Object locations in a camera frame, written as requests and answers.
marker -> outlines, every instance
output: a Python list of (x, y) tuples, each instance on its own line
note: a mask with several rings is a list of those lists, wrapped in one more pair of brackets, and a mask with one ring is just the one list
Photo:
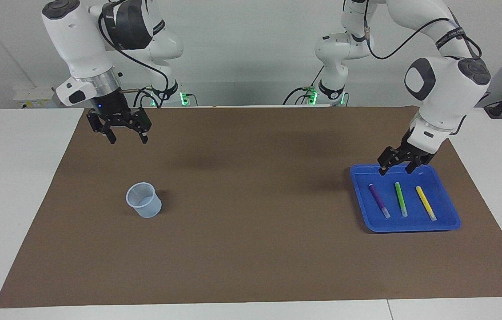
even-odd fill
[(391, 218), (391, 215), (389, 214), (389, 211), (385, 207), (385, 204), (383, 203), (383, 200), (381, 200), (381, 197), (379, 197), (379, 193), (377, 193), (377, 189), (375, 189), (375, 186), (373, 184), (369, 185), (369, 191), (371, 191), (371, 194), (373, 195), (373, 198), (375, 199), (375, 202), (377, 202), (377, 205), (379, 205), (379, 208), (381, 209), (381, 212), (383, 212), (383, 215), (385, 216), (385, 219)]
[(399, 206), (401, 207), (401, 214), (403, 217), (408, 217), (407, 206), (405, 206), (405, 198), (403, 198), (403, 192), (401, 191), (401, 184), (395, 182), (395, 190), (397, 191), (397, 199), (399, 199)]
[(434, 212), (432, 212), (432, 208), (430, 207), (430, 204), (427, 200), (427, 197), (425, 196), (423, 189), (421, 187), (417, 187), (417, 193), (419, 194), (419, 198), (421, 198), (421, 202), (423, 202), (423, 205), (425, 206), (425, 209), (427, 210), (427, 213), (429, 214), (430, 220), (436, 221), (436, 216), (434, 215)]

table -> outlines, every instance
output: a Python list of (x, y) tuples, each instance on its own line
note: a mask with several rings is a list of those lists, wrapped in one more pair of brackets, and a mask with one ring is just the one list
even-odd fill
[[(0, 110), (0, 289), (68, 146), (82, 109)], [(502, 229), (502, 120), (481, 109), (450, 138)], [(174, 304), (0, 310), (0, 318), (500, 319), (502, 298), (264, 304)]]

velcro strap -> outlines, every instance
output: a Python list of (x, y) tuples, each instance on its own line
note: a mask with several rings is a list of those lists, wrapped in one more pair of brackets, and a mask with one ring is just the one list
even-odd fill
[(456, 29), (448, 31), (442, 38), (440, 38), (436, 42), (436, 48), (440, 49), (443, 45), (445, 45), (447, 42), (450, 40), (459, 37), (459, 36), (464, 36), (466, 33), (464, 32), (464, 29), (462, 27), (458, 27)]

light blue cup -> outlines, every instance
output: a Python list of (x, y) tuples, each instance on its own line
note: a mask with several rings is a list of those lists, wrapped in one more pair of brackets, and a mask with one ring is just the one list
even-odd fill
[(152, 184), (140, 182), (127, 192), (127, 204), (143, 218), (156, 216), (162, 209), (162, 201), (156, 195)]

blue crate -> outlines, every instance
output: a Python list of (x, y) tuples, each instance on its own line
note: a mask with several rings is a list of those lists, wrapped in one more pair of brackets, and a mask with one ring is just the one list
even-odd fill
[[(381, 176), (377, 164), (358, 164), (350, 170), (363, 221), (374, 232), (425, 232), (458, 229), (460, 217), (452, 205), (448, 193), (442, 186), (438, 174), (431, 166), (420, 166), (413, 172), (405, 172), (406, 165), (395, 166)], [(401, 184), (405, 204), (409, 213), (403, 217), (395, 191), (395, 182)], [(375, 202), (369, 185), (375, 185), (391, 218), (385, 219)], [(437, 221), (431, 221), (415, 188), (423, 188)]]

